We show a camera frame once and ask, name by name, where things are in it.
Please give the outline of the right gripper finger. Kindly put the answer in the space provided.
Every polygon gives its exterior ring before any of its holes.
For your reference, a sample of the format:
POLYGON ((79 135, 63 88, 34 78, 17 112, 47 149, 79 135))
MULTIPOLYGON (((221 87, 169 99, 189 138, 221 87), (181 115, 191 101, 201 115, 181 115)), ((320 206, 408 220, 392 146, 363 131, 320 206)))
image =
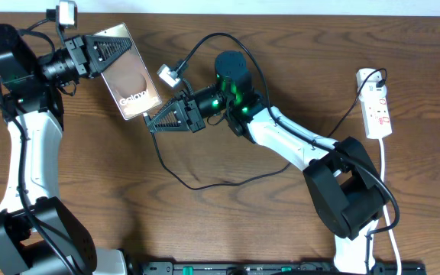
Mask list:
POLYGON ((147 127, 150 133, 170 132, 170 131, 192 131, 193 124, 189 119, 187 111, 188 104, 185 101, 184 116, 176 116, 172 113, 160 115, 158 117, 147 116, 147 127))
POLYGON ((176 116, 184 116, 185 114, 185 100, 183 97, 174 96, 169 99, 162 107, 160 107, 154 114, 154 117, 160 115, 167 115, 172 113, 176 116))

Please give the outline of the Galaxy S25 Ultra smartphone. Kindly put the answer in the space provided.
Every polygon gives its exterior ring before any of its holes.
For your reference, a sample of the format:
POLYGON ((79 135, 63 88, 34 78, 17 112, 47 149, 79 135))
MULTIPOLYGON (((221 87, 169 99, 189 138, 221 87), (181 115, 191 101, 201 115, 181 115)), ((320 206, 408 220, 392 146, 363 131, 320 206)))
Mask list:
POLYGON ((102 73, 123 119, 130 120, 160 106, 160 95, 125 23, 100 31, 97 35, 125 37, 131 41, 131 48, 102 73))

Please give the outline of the white power strip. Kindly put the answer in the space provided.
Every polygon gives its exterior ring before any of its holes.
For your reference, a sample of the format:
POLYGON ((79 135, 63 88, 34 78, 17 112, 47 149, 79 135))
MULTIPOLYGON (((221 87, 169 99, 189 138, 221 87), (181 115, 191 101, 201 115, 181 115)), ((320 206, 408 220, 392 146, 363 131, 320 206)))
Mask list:
POLYGON ((356 73, 357 97, 361 104, 366 137, 383 139, 392 134, 383 69, 363 68, 356 73))

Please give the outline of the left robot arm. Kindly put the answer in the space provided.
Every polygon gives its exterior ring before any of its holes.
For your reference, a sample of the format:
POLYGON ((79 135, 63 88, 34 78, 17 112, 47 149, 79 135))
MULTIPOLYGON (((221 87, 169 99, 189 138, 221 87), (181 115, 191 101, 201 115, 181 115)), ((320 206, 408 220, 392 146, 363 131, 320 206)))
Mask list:
POLYGON ((133 274, 121 249, 95 246, 60 198, 58 153, 67 86, 103 73, 131 49, 128 37, 75 36, 38 57, 32 28, 0 24, 0 110, 11 136, 0 204, 0 270, 5 274, 133 274))

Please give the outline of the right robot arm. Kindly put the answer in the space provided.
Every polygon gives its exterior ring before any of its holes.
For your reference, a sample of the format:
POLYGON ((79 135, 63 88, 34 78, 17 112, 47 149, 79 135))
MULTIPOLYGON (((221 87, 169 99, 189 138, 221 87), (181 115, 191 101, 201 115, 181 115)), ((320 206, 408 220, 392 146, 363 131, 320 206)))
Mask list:
POLYGON ((337 270, 374 270, 372 236, 390 198, 358 140, 314 134, 268 105, 252 84, 244 55, 233 50, 216 57, 214 84, 179 91, 144 120, 151 134, 197 132, 213 115, 222 115, 237 136, 275 151, 302 172, 318 216, 335 236, 337 270))

